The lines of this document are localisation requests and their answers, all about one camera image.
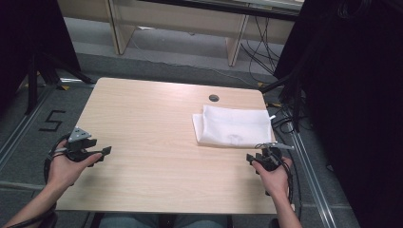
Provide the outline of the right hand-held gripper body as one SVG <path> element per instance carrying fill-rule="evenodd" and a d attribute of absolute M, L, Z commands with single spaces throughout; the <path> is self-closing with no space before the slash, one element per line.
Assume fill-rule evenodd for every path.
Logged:
<path fill-rule="evenodd" d="M 282 158 L 282 150 L 294 150 L 295 148 L 280 142 L 260 143 L 257 145 L 263 156 L 263 161 L 256 160 L 265 170 L 274 171 L 285 163 Z"/>

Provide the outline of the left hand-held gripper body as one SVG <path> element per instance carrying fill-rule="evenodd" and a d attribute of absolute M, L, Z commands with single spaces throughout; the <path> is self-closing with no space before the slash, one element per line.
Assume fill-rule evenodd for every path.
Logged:
<path fill-rule="evenodd" d="M 87 158 L 87 149 L 82 148 L 82 140 L 89 139 L 91 134 L 75 126 L 67 137 L 67 157 L 73 162 L 81 162 Z"/>

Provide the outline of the white mesh bag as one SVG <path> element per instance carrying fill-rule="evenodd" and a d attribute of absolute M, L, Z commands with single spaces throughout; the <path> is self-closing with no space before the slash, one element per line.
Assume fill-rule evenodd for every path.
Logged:
<path fill-rule="evenodd" d="M 192 122 L 201 144 L 229 147 L 255 147 L 272 143 L 271 119 L 267 110 L 234 109 L 205 105 Z"/>

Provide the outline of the person's right hand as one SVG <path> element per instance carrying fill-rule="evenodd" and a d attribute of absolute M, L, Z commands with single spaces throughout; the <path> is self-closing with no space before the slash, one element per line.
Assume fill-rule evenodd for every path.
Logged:
<path fill-rule="evenodd" d="M 273 171 L 265 170 L 262 165 L 256 161 L 252 162 L 252 166 L 259 173 L 264 189 L 274 200 L 288 200 L 288 175 L 283 166 L 279 166 Z"/>

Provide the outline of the person's left hand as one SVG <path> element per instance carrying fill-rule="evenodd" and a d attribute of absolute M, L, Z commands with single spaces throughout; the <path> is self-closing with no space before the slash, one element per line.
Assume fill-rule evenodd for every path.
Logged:
<path fill-rule="evenodd" d="M 66 191 L 78 180 L 87 167 L 97 162 L 101 157 L 100 153 L 96 153 L 83 161 L 76 162 L 71 161 L 63 152 L 56 152 L 51 158 L 46 188 L 52 191 Z"/>

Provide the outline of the black stand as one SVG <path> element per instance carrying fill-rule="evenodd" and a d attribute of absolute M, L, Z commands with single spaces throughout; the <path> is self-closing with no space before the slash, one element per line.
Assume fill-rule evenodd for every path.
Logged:
<path fill-rule="evenodd" d="M 298 133 L 299 111 L 301 105 L 301 85 L 298 74 L 295 72 L 291 72 L 288 75 L 278 79 L 276 82 L 261 87 L 259 91 L 261 93 L 266 93 L 279 86 L 283 86 L 283 89 L 278 95 L 278 98 L 283 105 L 291 107 L 291 110 L 289 111 L 289 114 L 291 116 L 291 124 L 293 127 L 293 131 Z"/>
<path fill-rule="evenodd" d="M 45 52 L 34 53 L 29 59 L 29 99 L 26 110 L 27 115 L 30 114 L 38 104 L 37 73 L 40 73 L 40 76 L 44 79 L 47 85 L 58 86 L 61 83 L 61 79 L 56 72 L 57 68 L 63 69 L 85 84 L 95 84 L 95 81 L 82 73 L 80 68 L 75 69 L 55 56 Z"/>

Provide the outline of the person's legs in jeans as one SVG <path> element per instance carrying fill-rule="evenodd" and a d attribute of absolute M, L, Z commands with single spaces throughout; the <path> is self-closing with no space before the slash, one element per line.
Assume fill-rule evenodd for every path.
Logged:
<path fill-rule="evenodd" d="M 99 228 L 227 228 L 223 215 L 104 214 Z"/>

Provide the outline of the black curtain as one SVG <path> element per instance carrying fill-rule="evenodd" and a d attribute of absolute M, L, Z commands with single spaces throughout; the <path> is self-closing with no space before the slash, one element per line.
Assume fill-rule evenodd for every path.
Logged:
<path fill-rule="evenodd" d="M 10 104 L 28 75 L 29 59 L 38 52 L 80 68 L 58 1 L 0 0 L 0 112 Z"/>
<path fill-rule="evenodd" d="M 291 72 L 360 227 L 403 228 L 403 0 L 305 0 Z"/>

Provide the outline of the light wooden desk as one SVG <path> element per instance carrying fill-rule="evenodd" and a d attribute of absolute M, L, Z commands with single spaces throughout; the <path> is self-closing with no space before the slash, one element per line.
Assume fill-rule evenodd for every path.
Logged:
<path fill-rule="evenodd" d="M 243 39 L 286 43 L 304 0 L 57 0 L 65 17 L 105 22 L 115 52 L 125 53 L 137 27 L 194 32 L 225 39 L 234 66 Z"/>

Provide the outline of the metal floor rail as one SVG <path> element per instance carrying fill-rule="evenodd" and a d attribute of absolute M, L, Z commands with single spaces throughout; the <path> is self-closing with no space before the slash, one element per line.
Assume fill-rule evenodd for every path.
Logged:
<path fill-rule="evenodd" d="M 316 203 L 318 213 L 322 220 L 324 228 L 337 228 L 335 217 L 332 209 L 329 206 L 328 200 L 325 199 L 322 188 L 318 182 L 317 175 L 314 167 L 311 164 L 305 145 L 300 137 L 300 134 L 294 129 L 291 123 L 287 124 L 291 131 L 291 137 L 293 140 L 294 148 L 299 157 L 302 170 L 307 179 L 308 185 L 313 195 L 313 199 Z"/>
<path fill-rule="evenodd" d="M 38 97 L 37 105 L 31 110 L 29 114 L 25 114 L 20 123 L 14 128 L 7 140 L 0 146 L 0 171 L 5 167 L 8 160 L 18 147 L 19 143 L 23 140 L 30 127 L 34 123 L 37 116 L 40 114 L 44 103 L 48 97 L 53 93 L 53 86 L 46 86 Z"/>

